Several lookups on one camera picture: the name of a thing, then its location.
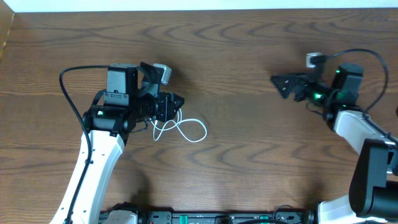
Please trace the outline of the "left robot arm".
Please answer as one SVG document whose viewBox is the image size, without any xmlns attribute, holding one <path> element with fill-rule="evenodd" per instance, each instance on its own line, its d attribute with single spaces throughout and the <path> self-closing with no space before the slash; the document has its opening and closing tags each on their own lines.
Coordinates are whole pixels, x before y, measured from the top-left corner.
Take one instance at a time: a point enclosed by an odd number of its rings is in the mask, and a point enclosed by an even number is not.
<svg viewBox="0 0 398 224">
<path fill-rule="evenodd" d="M 184 99 L 160 92 L 171 69 L 159 63 L 114 63 L 105 66 L 106 89 L 84 114 L 75 169 L 52 223 L 98 223 L 112 171 L 137 123 L 173 120 Z"/>
</svg>

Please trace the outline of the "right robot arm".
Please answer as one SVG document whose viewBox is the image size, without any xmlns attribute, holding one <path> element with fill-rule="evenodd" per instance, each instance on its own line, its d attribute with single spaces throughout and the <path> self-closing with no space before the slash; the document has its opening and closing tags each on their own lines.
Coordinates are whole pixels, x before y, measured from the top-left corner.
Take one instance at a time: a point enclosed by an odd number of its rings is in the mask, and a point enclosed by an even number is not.
<svg viewBox="0 0 398 224">
<path fill-rule="evenodd" d="M 371 120 L 356 101 L 363 68 L 343 63 L 331 86 L 320 80 L 320 67 L 313 73 L 274 75 L 271 82 L 283 98 L 294 93 L 295 101 L 307 100 L 322 108 L 323 120 L 358 153 L 347 195 L 322 202 L 318 223 L 382 223 L 397 221 L 397 139 Z"/>
</svg>

